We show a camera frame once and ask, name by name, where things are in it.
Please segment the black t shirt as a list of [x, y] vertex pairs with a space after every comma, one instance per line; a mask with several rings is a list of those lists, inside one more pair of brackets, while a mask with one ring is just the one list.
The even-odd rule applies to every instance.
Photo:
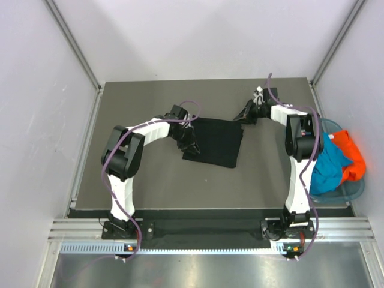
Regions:
[[182, 156], [184, 160], [231, 169], [236, 167], [244, 133], [240, 123], [198, 118], [192, 122], [192, 126], [200, 152], [185, 152]]

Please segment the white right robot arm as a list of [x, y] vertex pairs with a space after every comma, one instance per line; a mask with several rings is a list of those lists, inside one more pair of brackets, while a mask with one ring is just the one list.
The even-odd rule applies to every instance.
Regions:
[[268, 118], [286, 128], [285, 150], [291, 165], [290, 186], [280, 230], [284, 236], [292, 238], [310, 222], [311, 177], [323, 149], [320, 119], [311, 107], [272, 105], [269, 102], [257, 104], [249, 100], [233, 120], [255, 124], [260, 118]]

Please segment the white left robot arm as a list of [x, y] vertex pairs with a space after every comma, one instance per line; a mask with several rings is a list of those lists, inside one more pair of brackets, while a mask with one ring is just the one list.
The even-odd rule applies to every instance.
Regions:
[[112, 198], [109, 221], [123, 238], [133, 236], [136, 231], [133, 180], [144, 147], [170, 137], [181, 151], [198, 154], [200, 148], [192, 125], [197, 118], [186, 111], [178, 115], [167, 113], [133, 127], [118, 125], [113, 129], [101, 157], [101, 179]]

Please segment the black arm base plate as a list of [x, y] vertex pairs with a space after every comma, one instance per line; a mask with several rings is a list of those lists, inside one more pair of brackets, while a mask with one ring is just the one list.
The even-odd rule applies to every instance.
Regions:
[[266, 248], [271, 240], [303, 243], [314, 225], [284, 229], [280, 209], [138, 209], [137, 226], [122, 231], [109, 218], [103, 240], [141, 240], [141, 249]]

